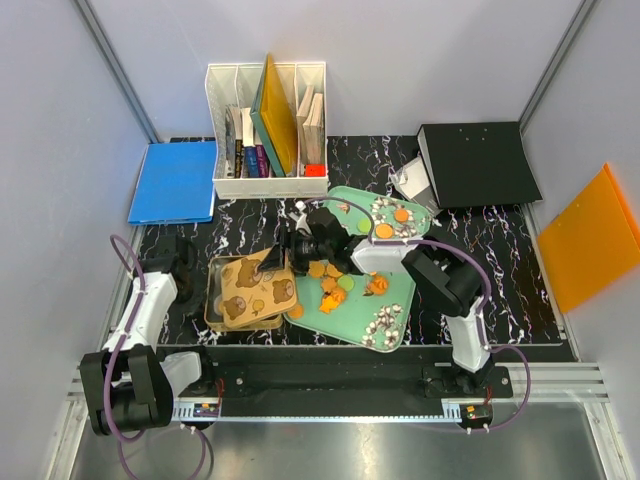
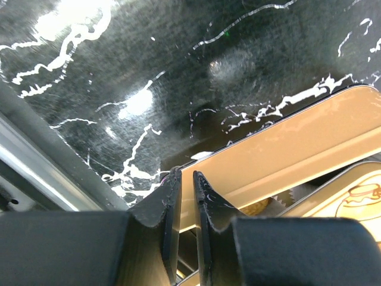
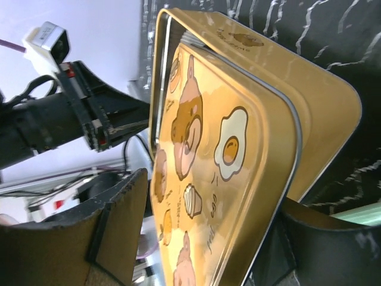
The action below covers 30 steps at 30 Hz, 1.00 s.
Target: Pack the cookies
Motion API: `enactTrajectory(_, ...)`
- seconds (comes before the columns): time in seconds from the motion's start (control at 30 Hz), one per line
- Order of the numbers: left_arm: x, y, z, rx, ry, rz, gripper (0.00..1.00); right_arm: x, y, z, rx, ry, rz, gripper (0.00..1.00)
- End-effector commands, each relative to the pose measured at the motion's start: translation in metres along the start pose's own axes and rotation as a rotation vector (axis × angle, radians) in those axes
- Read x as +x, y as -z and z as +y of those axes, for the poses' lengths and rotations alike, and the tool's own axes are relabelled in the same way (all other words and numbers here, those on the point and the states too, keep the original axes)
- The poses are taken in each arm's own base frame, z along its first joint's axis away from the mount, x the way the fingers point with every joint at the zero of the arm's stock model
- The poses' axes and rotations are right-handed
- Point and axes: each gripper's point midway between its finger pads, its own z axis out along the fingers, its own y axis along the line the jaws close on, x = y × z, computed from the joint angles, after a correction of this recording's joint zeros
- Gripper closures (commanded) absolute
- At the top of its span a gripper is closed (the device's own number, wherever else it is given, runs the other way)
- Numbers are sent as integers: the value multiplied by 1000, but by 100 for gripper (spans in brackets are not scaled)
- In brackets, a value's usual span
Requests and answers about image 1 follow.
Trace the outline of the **bear print tin lid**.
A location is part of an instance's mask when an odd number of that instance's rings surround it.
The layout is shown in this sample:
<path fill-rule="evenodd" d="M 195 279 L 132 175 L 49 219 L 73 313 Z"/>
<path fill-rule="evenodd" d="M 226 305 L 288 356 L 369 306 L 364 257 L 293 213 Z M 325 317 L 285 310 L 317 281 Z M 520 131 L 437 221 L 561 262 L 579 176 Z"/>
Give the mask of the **bear print tin lid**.
<path fill-rule="evenodd" d="M 293 309 L 298 303 L 296 280 L 287 260 L 275 270 L 261 270 L 271 250 L 233 260 L 219 274 L 218 302 L 228 328 L 243 328 Z"/>

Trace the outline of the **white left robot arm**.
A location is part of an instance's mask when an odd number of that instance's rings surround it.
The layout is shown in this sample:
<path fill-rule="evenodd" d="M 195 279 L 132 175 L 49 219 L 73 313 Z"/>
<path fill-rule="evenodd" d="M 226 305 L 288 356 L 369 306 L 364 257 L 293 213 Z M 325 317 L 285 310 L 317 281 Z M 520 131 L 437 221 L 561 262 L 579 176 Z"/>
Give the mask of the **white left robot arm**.
<path fill-rule="evenodd" d="M 172 421 L 208 428 L 219 418 L 222 401 L 208 403 L 198 396 L 223 389 L 209 355 L 201 347 L 157 355 L 171 306 L 193 294 L 195 245 L 168 236 L 154 256 L 142 260 L 121 236 L 111 235 L 110 243 L 131 280 L 131 293 L 114 332 L 80 362 L 93 432 L 133 442 Z"/>

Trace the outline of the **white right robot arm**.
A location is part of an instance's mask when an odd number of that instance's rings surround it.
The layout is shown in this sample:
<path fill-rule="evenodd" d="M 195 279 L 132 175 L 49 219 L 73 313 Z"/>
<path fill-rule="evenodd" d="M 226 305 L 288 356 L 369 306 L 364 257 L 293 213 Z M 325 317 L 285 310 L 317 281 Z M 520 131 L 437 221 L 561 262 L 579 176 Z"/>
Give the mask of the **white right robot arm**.
<path fill-rule="evenodd" d="M 401 240 L 351 234 L 326 207 L 299 218 L 297 228 L 280 229 L 271 249 L 278 267 L 299 275 L 313 261 L 326 260 L 344 274 L 407 274 L 428 306 L 443 315 L 452 343 L 451 371 L 445 388 L 476 396 L 490 383 L 494 362 L 483 318 L 491 285 L 479 263 L 460 246 L 435 233 Z"/>

